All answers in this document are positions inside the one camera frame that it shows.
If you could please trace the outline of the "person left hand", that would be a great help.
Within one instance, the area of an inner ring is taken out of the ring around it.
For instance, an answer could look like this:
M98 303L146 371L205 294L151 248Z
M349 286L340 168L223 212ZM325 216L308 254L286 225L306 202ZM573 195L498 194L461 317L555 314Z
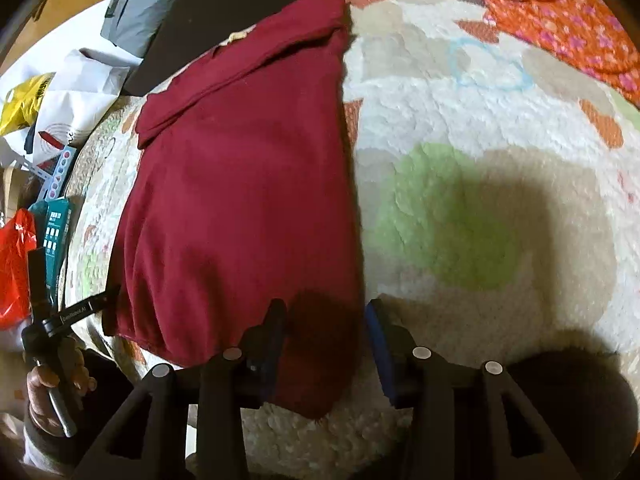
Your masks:
M58 359L59 373L40 360L27 374L28 412L34 425L46 434L70 437L76 427L62 388L70 387L70 400L81 408L82 398L96 390L96 380L89 374L81 346L74 337L61 341Z

